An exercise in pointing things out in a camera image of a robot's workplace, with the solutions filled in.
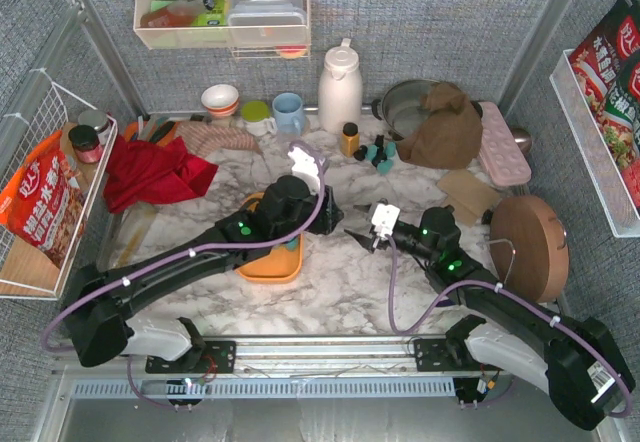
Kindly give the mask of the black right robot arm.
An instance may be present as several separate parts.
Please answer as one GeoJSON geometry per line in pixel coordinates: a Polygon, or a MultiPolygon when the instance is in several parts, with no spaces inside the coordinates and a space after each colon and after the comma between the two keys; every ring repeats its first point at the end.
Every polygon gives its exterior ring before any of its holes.
{"type": "Polygon", "coordinates": [[[583,430],[632,413],[636,383],[607,326],[593,317],[562,317],[505,288],[461,248],[452,207],[425,210],[419,225],[401,221],[386,200],[358,209],[371,225],[368,234],[353,236],[363,248],[414,257],[439,298],[476,312],[462,341],[473,360],[538,387],[583,430]]]}

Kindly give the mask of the brown cardboard sheet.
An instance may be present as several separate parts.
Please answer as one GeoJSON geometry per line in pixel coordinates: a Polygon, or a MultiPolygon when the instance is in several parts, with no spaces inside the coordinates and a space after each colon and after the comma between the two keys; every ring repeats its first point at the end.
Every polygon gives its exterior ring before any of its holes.
{"type": "Polygon", "coordinates": [[[500,200],[500,194],[468,170],[448,172],[436,184],[447,197],[443,204],[454,208],[456,221],[473,227],[500,200]]]}

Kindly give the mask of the orange plastic storage basket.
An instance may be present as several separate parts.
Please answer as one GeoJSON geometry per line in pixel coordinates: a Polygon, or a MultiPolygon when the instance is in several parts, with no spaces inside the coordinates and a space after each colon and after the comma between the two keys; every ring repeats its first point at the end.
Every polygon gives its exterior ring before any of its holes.
{"type": "Polygon", "coordinates": [[[245,280],[256,284],[287,284],[292,282],[302,269],[304,260],[304,236],[299,235],[299,246],[289,251],[278,245],[260,259],[239,267],[235,272],[245,280]]]}

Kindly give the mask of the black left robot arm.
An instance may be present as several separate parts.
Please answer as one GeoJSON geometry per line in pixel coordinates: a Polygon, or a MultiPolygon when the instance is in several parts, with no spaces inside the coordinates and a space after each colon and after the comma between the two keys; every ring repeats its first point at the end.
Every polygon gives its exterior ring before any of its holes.
{"type": "Polygon", "coordinates": [[[141,311],[197,280],[262,259],[302,232],[328,235],[343,217],[331,187],[314,194],[302,179],[285,175],[255,206],[243,205],[174,249],[116,269],[85,265],[64,299],[64,325],[80,364],[143,355],[193,368],[206,347],[194,323],[143,318],[141,311]]]}

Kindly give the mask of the green capsule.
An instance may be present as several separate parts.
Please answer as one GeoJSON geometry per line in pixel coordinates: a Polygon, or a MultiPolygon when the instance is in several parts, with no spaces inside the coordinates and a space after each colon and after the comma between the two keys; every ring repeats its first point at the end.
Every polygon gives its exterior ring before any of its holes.
{"type": "Polygon", "coordinates": [[[285,248],[289,251],[295,251],[299,246],[299,238],[293,238],[285,244],[285,248]]]}

